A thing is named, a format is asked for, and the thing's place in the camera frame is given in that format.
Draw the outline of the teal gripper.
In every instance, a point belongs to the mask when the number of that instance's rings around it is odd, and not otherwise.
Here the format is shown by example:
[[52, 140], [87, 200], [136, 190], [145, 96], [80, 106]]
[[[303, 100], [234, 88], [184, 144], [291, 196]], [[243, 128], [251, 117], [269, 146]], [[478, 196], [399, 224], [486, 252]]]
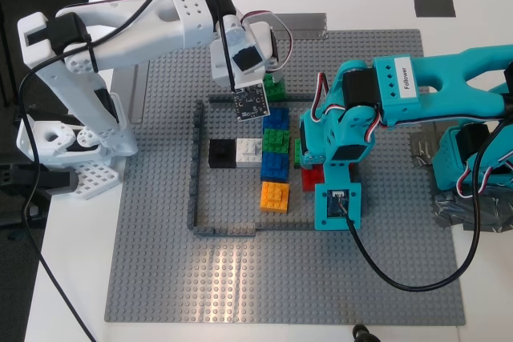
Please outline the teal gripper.
[[372, 107], [331, 110], [314, 122], [309, 112], [300, 118], [300, 165], [321, 166], [326, 183], [349, 183], [350, 168], [360, 163], [375, 144], [377, 112]]

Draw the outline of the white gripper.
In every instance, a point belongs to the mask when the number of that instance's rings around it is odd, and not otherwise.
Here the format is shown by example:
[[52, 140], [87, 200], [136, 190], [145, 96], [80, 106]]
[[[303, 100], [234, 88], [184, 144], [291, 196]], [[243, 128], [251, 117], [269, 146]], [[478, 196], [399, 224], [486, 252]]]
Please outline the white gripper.
[[[240, 89], [257, 83], [263, 83], [265, 75], [280, 82], [284, 77], [285, 63], [277, 62], [273, 47], [273, 37], [267, 22], [241, 23], [236, 15], [223, 17], [228, 53], [234, 78], [234, 89]], [[216, 85], [229, 88], [228, 68], [220, 36], [210, 44], [210, 63], [212, 79]]]

